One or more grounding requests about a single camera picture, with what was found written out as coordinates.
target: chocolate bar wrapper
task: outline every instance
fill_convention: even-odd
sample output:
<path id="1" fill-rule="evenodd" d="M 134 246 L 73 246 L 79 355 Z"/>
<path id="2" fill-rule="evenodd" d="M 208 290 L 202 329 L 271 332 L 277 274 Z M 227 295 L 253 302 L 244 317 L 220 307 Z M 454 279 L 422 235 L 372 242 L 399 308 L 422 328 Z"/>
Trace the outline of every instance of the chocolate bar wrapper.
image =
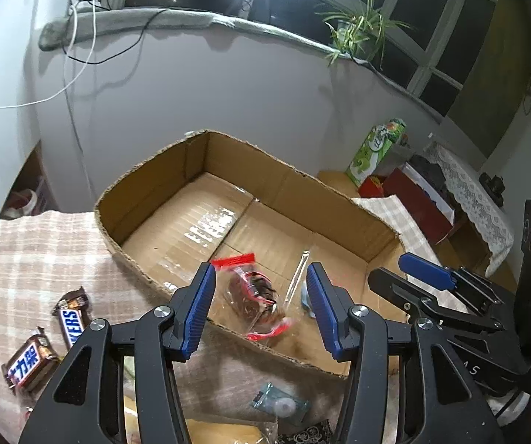
<path id="1" fill-rule="evenodd" d="M 60 359 L 44 334 L 44 329 L 37 331 L 13 354 L 9 361 L 0 368 L 4 380 L 10 389 L 20 385 L 25 391 L 31 392 L 52 372 Z"/>
<path id="2" fill-rule="evenodd" d="M 60 330 L 69 350 L 90 323 L 88 307 L 89 298 L 80 287 L 65 293 L 52 310 L 52 315 L 58 317 Z"/>

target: plaid blanket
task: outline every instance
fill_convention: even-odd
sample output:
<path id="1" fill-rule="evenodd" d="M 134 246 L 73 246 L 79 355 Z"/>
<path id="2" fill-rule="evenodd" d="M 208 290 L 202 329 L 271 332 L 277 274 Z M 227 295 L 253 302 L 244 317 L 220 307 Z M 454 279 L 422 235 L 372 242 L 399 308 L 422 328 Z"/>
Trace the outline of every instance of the plaid blanket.
<path id="1" fill-rule="evenodd" d="M 437 262 L 397 197 L 358 203 L 399 232 L 407 250 Z M 138 319 L 161 303 L 114 261 L 92 213 L 46 212 L 37 217 L 0 221 L 0 365 L 37 326 L 45 328 L 56 351 L 64 354 L 60 326 L 50 313 L 65 292 L 81 285 L 90 298 L 90 315 L 105 317 L 112 324 Z M 443 303 L 449 307 L 459 304 L 454 299 Z M 248 403 L 264 382 L 271 381 L 311 401 L 305 424 L 328 418 L 334 426 L 344 392 L 340 378 L 266 357 L 211 327 L 205 329 L 191 360 L 176 364 L 176 377 L 186 413 L 246 420 L 263 419 Z M 395 441 L 397 402 L 398 385 L 393 377 L 385 429 L 388 442 Z M 22 424 L 19 403 L 0 370 L 0 432 L 10 443 L 16 443 Z M 280 425 L 281 433 L 297 430 Z"/>

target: white cable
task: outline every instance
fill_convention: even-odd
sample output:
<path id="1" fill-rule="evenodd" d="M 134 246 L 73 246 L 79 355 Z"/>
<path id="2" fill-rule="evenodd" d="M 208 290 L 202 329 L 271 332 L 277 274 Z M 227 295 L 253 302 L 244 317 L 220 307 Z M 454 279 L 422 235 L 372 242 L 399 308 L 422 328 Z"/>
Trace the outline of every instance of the white cable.
<path id="1" fill-rule="evenodd" d="M 72 25 L 72 37 L 70 38 L 70 43 L 68 44 L 68 49 L 66 50 L 66 55 L 64 55 L 64 65 L 62 67 L 62 82 L 66 84 L 66 64 L 70 61 L 68 57 L 70 52 L 72 52 L 72 47 L 74 47 L 74 42 L 77 39 L 77 26 L 78 26 L 78 12 L 75 4 L 70 5 L 72 9 L 72 14 L 74 15 L 74 23 Z"/>
<path id="2" fill-rule="evenodd" d="M 89 61 L 91 60 L 91 57 L 93 56 L 93 50 L 95 49 L 95 43 L 96 43 L 96 40 L 97 40 L 97 17 L 95 15 L 95 0 L 93 0 L 93 4 L 92 4 L 92 7 L 93 7 L 93 42 L 92 42 L 92 45 L 91 45 L 91 50 L 89 51 L 89 55 L 87 56 L 86 60 L 85 60 L 85 63 L 83 64 L 83 67 L 80 69 L 80 71 L 77 73 L 77 76 L 75 76 L 75 78 L 73 78 L 69 83 L 68 85 L 66 85 L 64 88 L 62 88 L 62 90 L 59 90 L 57 91 L 55 94 L 53 94 L 51 97 L 48 97 L 48 98 L 45 98 L 43 100 L 38 100 L 37 102 L 30 102 L 30 103 L 22 103 L 21 105 L 4 105 L 4 106 L 0 106 L 0 109 L 6 109 L 6 108 L 22 108 L 22 107 L 25 107 L 25 106 L 30 106 L 30 105 L 36 105 L 38 103 L 44 103 L 44 102 L 49 102 L 51 99 L 54 99 L 56 98 L 58 95 L 60 95 L 63 91 L 67 90 L 75 81 L 77 81 L 77 79 L 83 74 L 83 72 L 85 71 L 85 68 L 87 68 L 87 65 L 89 64 Z M 74 7 L 74 17 L 75 17 L 75 20 L 74 20 L 74 28 L 72 29 L 72 35 L 74 38 L 76 38 L 76 28 L 77 28 L 77 20 L 76 20 L 76 7 Z"/>

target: plastic bag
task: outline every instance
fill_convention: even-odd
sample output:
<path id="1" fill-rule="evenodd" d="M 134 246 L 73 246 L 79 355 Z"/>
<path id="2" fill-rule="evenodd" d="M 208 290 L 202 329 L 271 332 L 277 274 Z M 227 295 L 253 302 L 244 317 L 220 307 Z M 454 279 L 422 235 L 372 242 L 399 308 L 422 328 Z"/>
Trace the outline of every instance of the plastic bag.
<path id="1" fill-rule="evenodd" d="M 17 379 L 15 376 L 12 378 L 12 382 L 15 384 L 15 397 L 17 398 L 17 402 L 19 404 L 20 409 L 20 417 L 19 417 L 19 427 L 23 428 L 25 423 L 27 422 L 27 419 L 30 418 L 31 413 L 34 410 L 35 407 L 35 399 L 31 395 L 31 393 L 28 393 L 22 384 L 19 384 L 17 382 Z"/>
<path id="2" fill-rule="evenodd" d="M 136 402 L 124 396 L 124 418 L 128 444 L 141 444 Z M 192 444 L 274 444 L 277 425 L 218 416 L 198 415 L 186 419 Z"/>
<path id="3" fill-rule="evenodd" d="M 257 393 L 251 406 L 262 412 L 279 418 L 287 418 L 294 425 L 299 426 L 311 408 L 308 401 L 303 401 L 281 389 L 271 382 L 264 384 Z"/>
<path id="4" fill-rule="evenodd" d="M 246 322 L 247 339 L 259 341 L 279 336 L 292 325 L 278 303 L 271 281 L 258 271 L 255 254 L 216 259 L 212 264 L 220 270 L 219 278 L 228 281 L 223 291 L 225 299 Z"/>

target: spider plant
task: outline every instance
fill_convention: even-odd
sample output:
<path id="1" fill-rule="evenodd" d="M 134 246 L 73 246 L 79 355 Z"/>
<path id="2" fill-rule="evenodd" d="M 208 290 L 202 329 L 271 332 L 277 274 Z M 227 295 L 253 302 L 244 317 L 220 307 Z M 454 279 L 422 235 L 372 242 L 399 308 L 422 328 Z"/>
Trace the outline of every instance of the spider plant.
<path id="1" fill-rule="evenodd" d="M 344 11 L 335 8 L 334 11 L 317 13 L 323 16 L 323 21 L 331 30 L 332 45 L 335 51 L 327 56 L 328 66 L 331 66 L 338 56 L 347 53 L 350 58 L 365 58 L 371 61 L 380 51 L 380 65 L 385 56 L 386 30 L 388 28 L 411 28 L 407 23 L 398 20 L 390 20 L 380 13 L 380 9 L 374 8 L 374 0 L 359 1 L 357 12 Z M 336 30 L 329 22 L 337 21 Z"/>

